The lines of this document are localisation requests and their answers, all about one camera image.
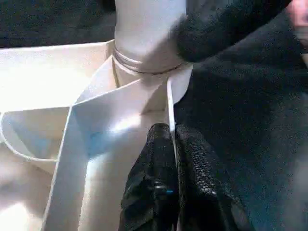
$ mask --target white plastic part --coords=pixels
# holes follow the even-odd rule
[[[3,113],[0,134],[22,160],[53,173],[69,108]]]
[[[126,77],[95,75],[69,113],[42,230],[118,229],[128,173],[153,124],[170,123],[174,131],[173,102],[185,94],[191,70],[185,64],[101,93],[95,85],[112,82],[110,73],[116,82]]]
[[[115,0],[115,57],[128,69],[162,73],[181,60],[173,50],[170,31],[186,14],[186,0]]]
[[[0,49],[0,112],[71,106],[113,41]]]

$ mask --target white cylinder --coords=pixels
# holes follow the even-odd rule
[[[186,14],[186,0],[115,0],[114,56],[125,67],[162,73],[181,64],[170,31]]]

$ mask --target gloved hand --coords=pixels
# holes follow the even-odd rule
[[[179,55],[198,62],[213,56],[266,24],[291,0],[202,0],[204,4],[175,29]]]
[[[169,126],[151,127],[128,176],[119,231],[171,231],[178,215],[182,231],[252,231],[211,146],[185,126],[177,126],[176,135],[178,169]]]

